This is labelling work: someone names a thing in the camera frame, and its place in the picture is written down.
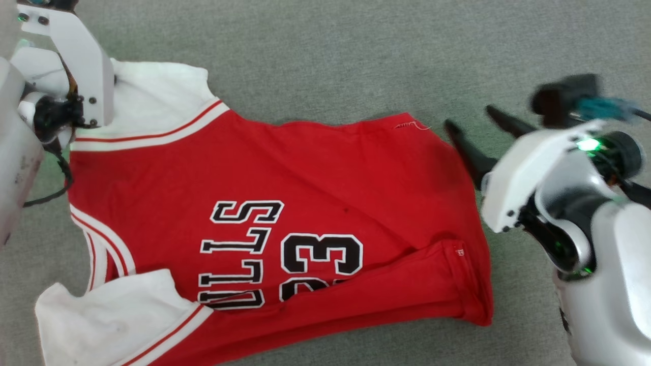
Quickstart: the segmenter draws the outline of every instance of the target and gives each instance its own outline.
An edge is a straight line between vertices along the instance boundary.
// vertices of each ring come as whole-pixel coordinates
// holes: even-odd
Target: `cable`
[[[610,160],[603,152],[600,151],[590,151],[591,154],[599,157],[604,163],[608,164],[608,166],[613,170],[613,174],[615,174],[615,177],[617,177],[617,180],[623,184],[625,187],[628,187],[630,184],[624,180],[624,177],[622,177],[622,174],[620,173],[619,169],[617,169],[617,166],[615,166],[615,163],[613,163],[612,160]]]
[[[59,164],[59,167],[61,168],[61,171],[63,172],[63,175],[66,176],[66,183],[63,186],[63,188],[61,188],[59,191],[57,191],[55,193],[52,193],[49,196],[39,198],[39,199],[35,199],[33,201],[25,202],[25,204],[23,205],[24,208],[36,206],[37,204],[44,204],[46,202],[52,201],[55,198],[61,197],[64,193],[66,193],[66,191],[68,191],[70,189],[70,186],[74,182],[74,179],[72,178],[72,172],[70,170],[70,166],[68,165],[68,162],[66,161],[66,159],[61,154],[61,151],[60,150],[59,151],[54,151],[54,150],[52,150],[51,148],[48,148],[48,147],[45,148],[45,151],[48,151],[48,152],[52,153],[59,160],[57,163]]]
[[[638,117],[642,117],[642,118],[644,118],[646,120],[651,120],[651,113],[641,111],[640,109],[634,109],[633,114],[638,116]]]

